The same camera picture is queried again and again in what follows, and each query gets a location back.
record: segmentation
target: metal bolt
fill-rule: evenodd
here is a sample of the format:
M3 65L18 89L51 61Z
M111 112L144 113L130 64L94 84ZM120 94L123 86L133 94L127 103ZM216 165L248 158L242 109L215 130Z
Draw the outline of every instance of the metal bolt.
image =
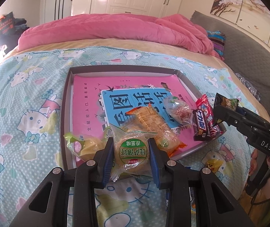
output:
M58 174L61 172L61 169L60 168L54 168L53 171L52 171L54 174Z
M176 165L176 161L174 161L174 160L169 160L169 161L167 162L167 164L168 164L168 166L175 166L175 165Z
M205 168L202 169L202 172L204 174L210 174L211 173L211 170L209 168L205 167Z
M96 162L94 161L94 160L88 160L87 162L86 162L86 164L88 165L88 166L93 166L93 165L95 165L96 164Z

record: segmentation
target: pink blanket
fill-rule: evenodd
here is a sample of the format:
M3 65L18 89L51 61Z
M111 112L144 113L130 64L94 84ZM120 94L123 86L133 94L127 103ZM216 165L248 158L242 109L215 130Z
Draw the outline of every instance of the pink blanket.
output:
M173 46L220 58L201 26L180 14L156 18L134 14L80 14L26 30L18 51L82 39L135 39Z

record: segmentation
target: hello kitty bed sheet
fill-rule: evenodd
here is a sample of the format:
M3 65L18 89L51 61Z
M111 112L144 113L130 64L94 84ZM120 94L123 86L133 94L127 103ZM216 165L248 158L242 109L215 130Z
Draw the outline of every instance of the hello kitty bed sheet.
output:
M214 69L181 57L110 47L29 52L0 65L0 227L9 226L48 172L62 166L59 116L64 82L72 66L128 64L179 69L214 104L216 92L238 98L253 111L227 69ZM180 162L201 169L219 159L219 179L238 198L250 167L251 147L234 127ZM99 226L164 226L166 193L151 180L129 178L96 190ZM68 207L72 226L72 204Z

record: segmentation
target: quilted headboard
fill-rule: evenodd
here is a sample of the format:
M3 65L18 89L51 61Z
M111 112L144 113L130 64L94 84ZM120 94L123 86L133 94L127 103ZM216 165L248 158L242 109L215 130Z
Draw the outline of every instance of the quilted headboard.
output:
M260 103L270 115L270 52L240 30L195 11L191 21L209 31L225 34L224 62L248 79L261 95Z

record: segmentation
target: beige blanket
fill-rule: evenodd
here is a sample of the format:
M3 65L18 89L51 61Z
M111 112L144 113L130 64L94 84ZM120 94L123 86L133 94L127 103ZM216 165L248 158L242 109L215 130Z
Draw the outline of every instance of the beige blanket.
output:
M249 102L256 108L259 115L266 120L270 120L269 115L265 108L255 99L255 97L248 91L248 89L241 83L241 81L236 77L233 71L222 61L216 57L194 53L183 48L176 46L170 46L166 44L158 44L152 42L138 41L138 40L121 40L121 39L85 39L80 41L71 41L58 44L48 44L38 46L32 49L28 49L23 52L31 51L50 51L53 49L73 49L73 48L84 48L89 46L108 46L114 48L122 49L136 49L145 52L154 52L167 55L173 55L177 57L187 58L192 61L202 63L205 66L210 66L215 69L227 68L233 82L239 87L245 97ZM11 51L7 56L13 56L16 54L22 54L23 52L17 52L16 49Z

